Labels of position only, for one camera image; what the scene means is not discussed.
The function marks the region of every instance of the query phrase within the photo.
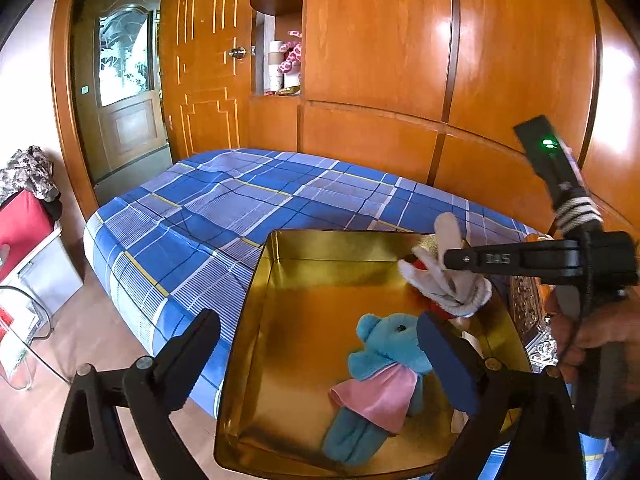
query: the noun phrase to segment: blue plaid bedsheet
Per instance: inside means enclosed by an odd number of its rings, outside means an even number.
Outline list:
[[[274,229],[433,233],[443,211],[472,245],[532,229],[452,194],[314,155],[221,150],[192,156],[101,207],[84,249],[102,286],[151,355],[203,308],[222,334],[191,397],[212,414],[245,291]]]

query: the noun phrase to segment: plush toy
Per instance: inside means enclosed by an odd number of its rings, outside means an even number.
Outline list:
[[[412,250],[422,261],[425,270],[412,266],[404,260],[398,261],[398,271],[404,279],[427,298],[454,317],[468,317],[476,313],[492,294],[491,282],[481,274],[470,270],[449,270],[444,266],[444,253],[462,247],[462,236],[458,220],[452,213],[438,215],[434,222],[438,257],[434,258],[424,248]]]
[[[297,30],[290,30],[289,35],[295,38],[302,38],[302,33]],[[299,65],[302,62],[302,44],[299,41],[287,41],[280,47],[281,52],[289,52],[287,59],[285,59],[278,66],[278,72],[286,74],[291,72],[294,65]]]
[[[431,363],[418,346],[417,321],[409,314],[360,318],[356,334],[365,347],[349,355],[353,379],[330,391],[340,410],[322,443],[327,457],[364,464],[400,432],[407,415],[422,411],[422,376]]]

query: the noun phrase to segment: white wall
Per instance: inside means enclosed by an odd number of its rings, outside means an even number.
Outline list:
[[[0,167],[17,149],[36,144],[54,162],[62,192],[62,235],[82,236],[84,219],[60,150],[51,93],[50,30],[55,0],[35,0],[0,51]]]

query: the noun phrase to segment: camouflage clothing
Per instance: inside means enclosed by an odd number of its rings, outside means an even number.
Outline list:
[[[60,194],[53,182],[53,163],[38,146],[16,151],[6,168],[0,170],[0,204],[23,189],[46,202]]]

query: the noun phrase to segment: door knob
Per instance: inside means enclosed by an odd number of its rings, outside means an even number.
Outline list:
[[[228,54],[236,59],[242,59],[244,54],[246,54],[246,50],[244,49],[244,46],[238,46],[236,48],[232,48]]]

